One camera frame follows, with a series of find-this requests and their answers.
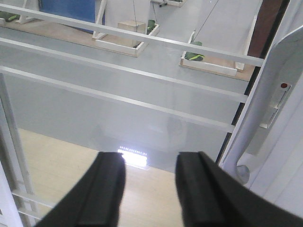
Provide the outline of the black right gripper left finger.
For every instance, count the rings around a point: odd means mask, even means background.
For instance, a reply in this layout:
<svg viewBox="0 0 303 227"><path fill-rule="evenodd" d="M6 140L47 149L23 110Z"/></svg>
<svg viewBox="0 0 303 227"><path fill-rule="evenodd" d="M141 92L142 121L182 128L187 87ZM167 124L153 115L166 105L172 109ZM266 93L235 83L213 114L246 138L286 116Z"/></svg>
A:
<svg viewBox="0 0 303 227"><path fill-rule="evenodd" d="M37 226L116 227L125 182L122 154L99 152L82 178Z"/></svg>

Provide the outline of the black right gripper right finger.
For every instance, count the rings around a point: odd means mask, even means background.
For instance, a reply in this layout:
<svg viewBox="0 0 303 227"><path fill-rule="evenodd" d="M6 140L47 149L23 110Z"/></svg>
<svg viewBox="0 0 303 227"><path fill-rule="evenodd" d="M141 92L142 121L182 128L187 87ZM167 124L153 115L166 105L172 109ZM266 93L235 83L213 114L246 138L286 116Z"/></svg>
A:
<svg viewBox="0 0 303 227"><path fill-rule="evenodd" d="M175 182L186 227L301 227L302 218L266 201L204 152L177 156Z"/></svg>

